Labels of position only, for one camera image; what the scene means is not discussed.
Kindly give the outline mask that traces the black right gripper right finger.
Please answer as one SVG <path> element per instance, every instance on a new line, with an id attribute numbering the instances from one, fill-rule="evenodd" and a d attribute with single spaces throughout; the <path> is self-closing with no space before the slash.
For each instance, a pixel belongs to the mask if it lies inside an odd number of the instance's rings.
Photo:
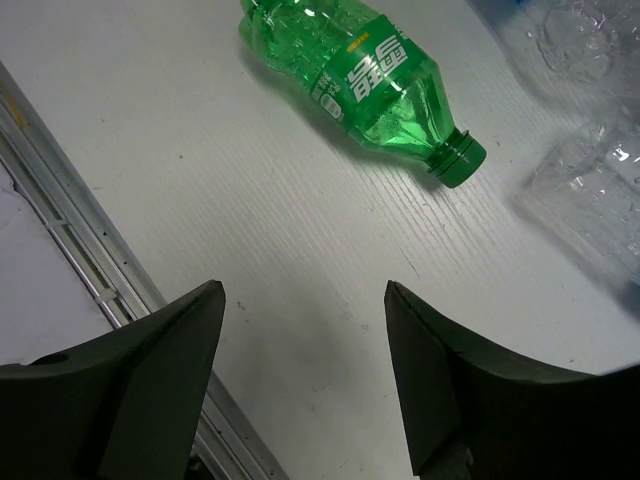
<path id="1" fill-rule="evenodd" d="M 635 479 L 639 369 L 592 375 L 509 350 L 398 282 L 384 306 L 420 479 Z"/>

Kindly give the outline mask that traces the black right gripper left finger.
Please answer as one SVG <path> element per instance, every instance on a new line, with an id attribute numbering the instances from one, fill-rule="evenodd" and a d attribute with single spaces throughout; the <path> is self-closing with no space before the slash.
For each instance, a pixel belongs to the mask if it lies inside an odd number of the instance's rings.
<path id="1" fill-rule="evenodd" d="M 208 281 L 156 312 L 1 368 L 4 479 L 181 479 L 218 346 Z"/>

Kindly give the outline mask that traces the green plastic soda bottle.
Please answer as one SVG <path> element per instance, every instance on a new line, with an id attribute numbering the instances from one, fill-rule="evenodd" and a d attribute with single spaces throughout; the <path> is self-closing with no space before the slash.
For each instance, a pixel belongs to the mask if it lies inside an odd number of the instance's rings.
<path id="1" fill-rule="evenodd" d="M 464 183 L 486 158 L 453 120 L 437 63 L 362 1 L 244 1 L 249 49 L 361 147 Z"/>

